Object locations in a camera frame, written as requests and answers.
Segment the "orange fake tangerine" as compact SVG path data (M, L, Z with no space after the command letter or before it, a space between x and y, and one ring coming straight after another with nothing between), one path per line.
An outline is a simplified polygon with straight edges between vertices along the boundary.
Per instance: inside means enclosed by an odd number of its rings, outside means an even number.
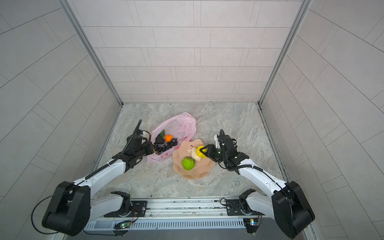
M173 140L173 136L172 135L165 135L165 141L166 142L171 142Z

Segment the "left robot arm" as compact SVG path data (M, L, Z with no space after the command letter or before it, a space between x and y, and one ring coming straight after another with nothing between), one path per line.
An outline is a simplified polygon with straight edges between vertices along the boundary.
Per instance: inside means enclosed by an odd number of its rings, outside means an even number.
M107 183L137 165L145 156L154 153L151 138L137 130L127 139L124 149L112 160L89 175L74 182L60 183L51 196L43 216L42 226L69 236L79 234L86 225L110 213L125 217L133 213L131 197L121 191L94 199Z

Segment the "cream fake garlic bulb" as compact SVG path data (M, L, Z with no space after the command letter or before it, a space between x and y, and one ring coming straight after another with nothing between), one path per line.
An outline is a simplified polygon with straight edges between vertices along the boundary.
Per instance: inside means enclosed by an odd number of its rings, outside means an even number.
M197 148L196 147L192 147L191 149L191 157L195 160L195 161L200 161L202 158L198 156L197 154Z

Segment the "dark green fake lime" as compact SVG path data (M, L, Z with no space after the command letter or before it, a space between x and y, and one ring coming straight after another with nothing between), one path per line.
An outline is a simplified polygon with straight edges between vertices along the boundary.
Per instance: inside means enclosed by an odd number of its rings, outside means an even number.
M162 130L161 132L160 132L160 134L159 134L162 138L165 138L165 130Z

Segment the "dark brown fake fruit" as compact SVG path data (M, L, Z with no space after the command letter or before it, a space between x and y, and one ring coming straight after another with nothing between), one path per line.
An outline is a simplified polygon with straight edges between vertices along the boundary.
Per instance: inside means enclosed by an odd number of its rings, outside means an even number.
M165 141L165 139L164 139L164 137L162 137L161 135L158 135L157 137L156 137L156 140L155 140L155 144L156 145L162 145L162 144L164 144L166 141Z

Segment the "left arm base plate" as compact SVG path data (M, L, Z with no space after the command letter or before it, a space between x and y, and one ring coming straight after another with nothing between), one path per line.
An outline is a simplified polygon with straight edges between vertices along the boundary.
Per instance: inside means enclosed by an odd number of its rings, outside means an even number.
M146 214L147 201L131 201L130 207L104 215L105 218L141 218Z

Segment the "pink plastic bag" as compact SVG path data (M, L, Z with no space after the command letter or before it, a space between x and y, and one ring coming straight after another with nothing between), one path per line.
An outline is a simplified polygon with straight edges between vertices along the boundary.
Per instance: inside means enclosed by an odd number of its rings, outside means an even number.
M183 141L190 141L197 131L197 121L189 113L182 113L160 123L151 131L151 142L155 144L156 137L164 131L165 135L172 135L178 144L163 153L153 153L147 156L148 163L160 163L170 158L175 150L178 150Z

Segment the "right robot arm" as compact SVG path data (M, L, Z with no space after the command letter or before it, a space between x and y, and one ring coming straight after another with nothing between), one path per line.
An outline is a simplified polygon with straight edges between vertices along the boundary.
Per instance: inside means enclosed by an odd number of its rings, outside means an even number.
M258 212L274 219L290 239L315 220L315 214L298 183L287 183L260 168L248 155L237 150L237 141L223 130L214 139L214 145L198 147L197 153L218 164L223 163L226 170L247 178L264 193L261 195L249 189L240 195L239 204L244 214Z

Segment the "green fake fruit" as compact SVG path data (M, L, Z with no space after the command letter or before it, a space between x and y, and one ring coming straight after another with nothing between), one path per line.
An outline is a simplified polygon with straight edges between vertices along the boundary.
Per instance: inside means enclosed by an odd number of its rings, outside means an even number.
M182 166L185 170L189 171L195 167L196 161L192 157L185 157L182 161Z

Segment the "yellow fake lemon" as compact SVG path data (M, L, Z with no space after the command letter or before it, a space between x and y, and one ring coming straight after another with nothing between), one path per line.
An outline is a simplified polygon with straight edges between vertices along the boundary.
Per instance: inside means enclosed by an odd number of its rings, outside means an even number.
M199 146L197 147L196 149L196 154L199 158L203 159L203 158L206 158L206 152L207 152L207 148L205 146Z

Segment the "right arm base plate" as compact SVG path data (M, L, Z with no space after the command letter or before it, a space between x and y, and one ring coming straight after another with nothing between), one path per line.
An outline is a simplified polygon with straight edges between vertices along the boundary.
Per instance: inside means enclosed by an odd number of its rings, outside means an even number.
M251 211L250 213L246 214L242 209L240 205L240 200L239 199L224 199L224 202L221 202L221 204L226 205L227 209L227 215L228 216L263 216L264 214L256 211Z

